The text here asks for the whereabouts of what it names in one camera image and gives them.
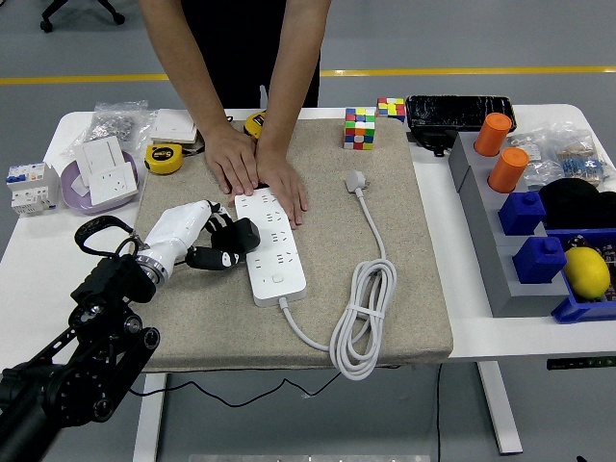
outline yellow lemon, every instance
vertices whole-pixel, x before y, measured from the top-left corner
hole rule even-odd
[[[609,268],[599,252],[590,247],[572,247],[565,256],[565,274],[574,293],[587,300],[600,298],[609,287]]]

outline plug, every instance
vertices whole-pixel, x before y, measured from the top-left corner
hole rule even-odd
[[[366,181],[366,177],[359,170],[350,171],[346,179],[346,190],[350,193],[355,193],[357,189],[364,190],[370,185],[370,182]]]

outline orange cylinder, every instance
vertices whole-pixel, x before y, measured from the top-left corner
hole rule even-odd
[[[519,147],[507,147],[494,166],[488,185],[497,193],[511,193],[529,162],[528,154]]]
[[[494,157],[499,154],[512,124],[511,119],[505,114],[488,114],[483,120],[477,141],[475,141],[475,151],[485,157]]]

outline person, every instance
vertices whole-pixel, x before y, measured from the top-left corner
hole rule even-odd
[[[267,184],[293,229],[308,200],[287,150],[302,106],[317,106],[331,0],[139,0],[161,65],[206,141],[206,162],[227,194]],[[259,108],[261,137],[234,129],[224,109]]]

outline robotic arm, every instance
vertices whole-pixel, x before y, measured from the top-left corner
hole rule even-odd
[[[88,237],[110,226],[129,233],[116,252],[86,246]],[[204,227],[212,248],[193,246]],[[71,294],[77,307],[68,329],[29,362],[3,370],[0,462],[40,460],[62,428],[106,422],[160,343],[159,331],[143,327],[128,303],[150,301],[182,259],[194,268],[224,270],[243,261],[260,238],[251,221],[234,222],[219,204],[204,200],[166,210],[145,242],[111,216],[85,223],[75,242],[103,258]],[[134,251],[120,255],[128,243]],[[74,339],[68,363],[54,364]]]

